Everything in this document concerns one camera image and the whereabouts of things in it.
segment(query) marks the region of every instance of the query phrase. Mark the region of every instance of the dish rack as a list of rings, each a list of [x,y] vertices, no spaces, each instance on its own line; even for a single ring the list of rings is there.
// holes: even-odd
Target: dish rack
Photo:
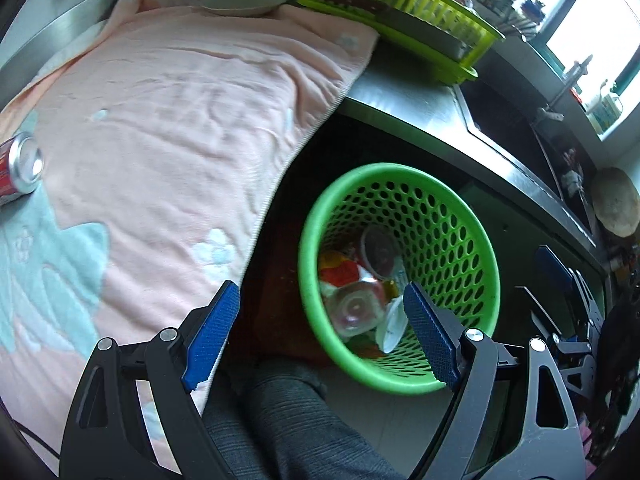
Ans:
[[[454,0],[298,0],[311,9],[365,23],[433,63],[445,84],[476,79],[473,65],[504,36]]]

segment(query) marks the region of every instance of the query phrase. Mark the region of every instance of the metal screw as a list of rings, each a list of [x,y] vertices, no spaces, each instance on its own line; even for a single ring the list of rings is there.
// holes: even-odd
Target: metal screw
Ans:
[[[113,345],[113,340],[110,337],[103,337],[98,341],[98,350],[108,350]]]
[[[477,328],[469,328],[466,331],[466,336],[471,339],[471,341],[482,341],[482,339],[484,339],[484,334]]]
[[[160,333],[160,339],[162,341],[173,341],[178,337],[178,331],[175,328],[165,328]]]
[[[531,346],[531,348],[533,348],[536,352],[544,352],[546,349],[546,345],[545,342],[542,341],[542,339],[538,339],[537,337],[533,338],[530,342],[529,345]]]

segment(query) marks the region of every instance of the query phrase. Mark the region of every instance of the grey trousers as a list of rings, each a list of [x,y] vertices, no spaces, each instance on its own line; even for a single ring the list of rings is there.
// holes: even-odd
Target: grey trousers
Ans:
[[[402,480],[324,393],[305,365],[271,360],[241,396],[217,373],[202,419],[238,480]]]

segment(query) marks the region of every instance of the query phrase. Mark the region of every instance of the white tile floor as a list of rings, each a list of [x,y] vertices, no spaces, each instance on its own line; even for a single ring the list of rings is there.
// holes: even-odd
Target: white tile floor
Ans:
[[[328,387],[329,407],[406,476],[427,449],[451,399],[446,388],[415,397],[384,394],[338,368],[326,368],[320,377]]]

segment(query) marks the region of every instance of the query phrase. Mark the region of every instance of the soda can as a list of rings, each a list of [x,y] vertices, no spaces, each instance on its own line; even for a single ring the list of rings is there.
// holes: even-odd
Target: soda can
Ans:
[[[31,133],[20,132],[0,144],[0,205],[34,191],[43,168],[42,152]]]

